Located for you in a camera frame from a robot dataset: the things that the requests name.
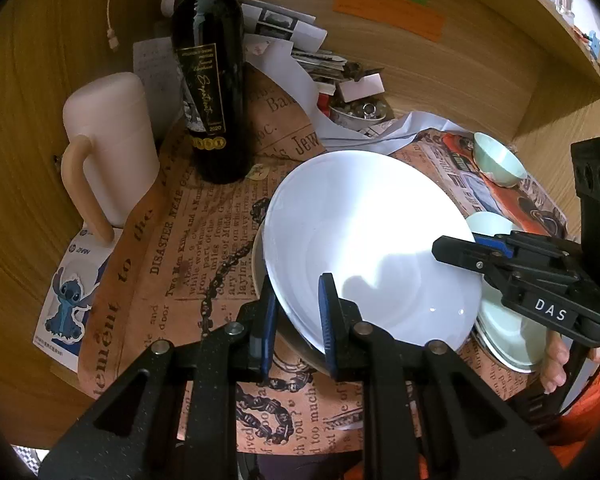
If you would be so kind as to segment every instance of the stack of papers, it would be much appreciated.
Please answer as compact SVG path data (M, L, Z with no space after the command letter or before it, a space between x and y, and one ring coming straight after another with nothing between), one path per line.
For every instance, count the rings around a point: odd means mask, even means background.
M316 82L318 91L321 94L334 95L336 85L347 80L344 76L344 66L347 60L341 56L336 56L330 50L318 50L309 53L294 48L291 51L291 57Z

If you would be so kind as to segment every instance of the wine bottle label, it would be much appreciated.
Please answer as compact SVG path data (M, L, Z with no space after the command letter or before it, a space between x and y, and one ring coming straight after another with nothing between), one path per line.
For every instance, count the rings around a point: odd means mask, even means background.
M184 76L187 128L194 132L206 132L208 137L208 140L196 138L200 141L200 146L196 147L207 150L223 148L226 143L222 142L224 139L214 139L226 133L216 44L179 48L176 49L176 55Z

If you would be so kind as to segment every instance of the metal bolt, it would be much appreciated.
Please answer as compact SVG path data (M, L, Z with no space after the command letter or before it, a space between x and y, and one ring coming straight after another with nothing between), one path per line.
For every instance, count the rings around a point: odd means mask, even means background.
M227 323L224 327L224 331L228 333L228 335L238 335L240 332L244 330L244 327L241 323L237 321L232 321L231 323Z
M353 330L358 335L369 335L373 332L374 326L366 321L360 321L354 325Z
M170 347L171 345L169 345L169 342L167 340L158 339L158 341L154 342L151 345L151 352L153 352L156 355L166 354L169 351Z
M427 346L435 355L445 354L446 349L448 348L446 343L444 341L440 341L440 339L433 339L432 341L429 341Z

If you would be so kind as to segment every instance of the gold medal sticker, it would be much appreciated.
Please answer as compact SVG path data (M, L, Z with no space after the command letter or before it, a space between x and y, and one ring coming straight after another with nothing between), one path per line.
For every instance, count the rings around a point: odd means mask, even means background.
M226 146L226 139L224 137L207 137L206 139L193 137L193 145L199 150L222 150Z
M264 180L269 174L268 166L264 164L254 164L251 171L247 173L247 178L250 180Z

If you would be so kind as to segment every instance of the photo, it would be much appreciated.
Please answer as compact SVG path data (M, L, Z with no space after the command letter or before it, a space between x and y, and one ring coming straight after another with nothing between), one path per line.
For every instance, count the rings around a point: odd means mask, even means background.
M265 23L258 22L256 34L269 36L270 38L278 38L279 40L290 40L293 32L291 30L283 30L282 28L270 27Z
M284 14L278 14L272 10L265 10L263 22L269 23L269 25L275 25L276 27L288 28L288 30L294 29L294 19Z

